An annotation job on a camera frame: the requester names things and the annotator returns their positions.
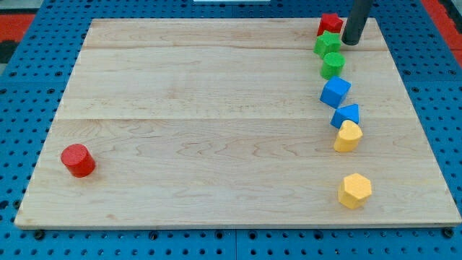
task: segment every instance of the toy block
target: toy block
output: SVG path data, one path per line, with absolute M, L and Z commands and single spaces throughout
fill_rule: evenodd
M 77 178 L 88 176 L 96 166 L 95 160 L 83 144 L 69 145 L 64 149 L 61 162 Z
M 340 129 L 345 120 L 350 120 L 359 124 L 359 106 L 358 104 L 348 105 L 343 108 L 337 108 L 331 120 L 331 125 Z
M 331 33 L 340 33 L 343 24 L 344 21 L 339 18 L 337 13 L 323 14 L 319 23 L 317 36 L 322 35 L 326 30 Z
M 338 108 L 347 97 L 349 88 L 352 85 L 337 76 L 333 76 L 324 85 L 323 92 L 319 100 L 331 106 L 332 108 Z
M 316 38 L 314 53 L 318 54 L 321 59 L 327 53 L 340 51 L 340 34 L 325 31 Z
M 324 79 L 331 79 L 333 76 L 339 76 L 344 68 L 345 58 L 340 53 L 331 52 L 324 56 L 323 66 L 321 67 L 321 76 Z
M 364 206 L 371 195 L 371 182 L 359 173 L 345 177 L 337 192 L 339 202 L 349 209 Z
M 334 142 L 334 150 L 337 152 L 351 152 L 356 149 L 362 138 L 361 127 L 351 120 L 341 123 L 337 138 Z

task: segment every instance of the wooden cutting board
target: wooden cutting board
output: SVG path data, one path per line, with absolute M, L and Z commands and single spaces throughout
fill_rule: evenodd
M 333 150 L 319 19 L 95 19 L 16 217 L 24 229 L 389 228 L 461 217 L 374 19 L 342 46 L 364 137 Z M 74 178 L 62 150 L 86 145 Z M 337 202 L 361 173 L 373 195 Z

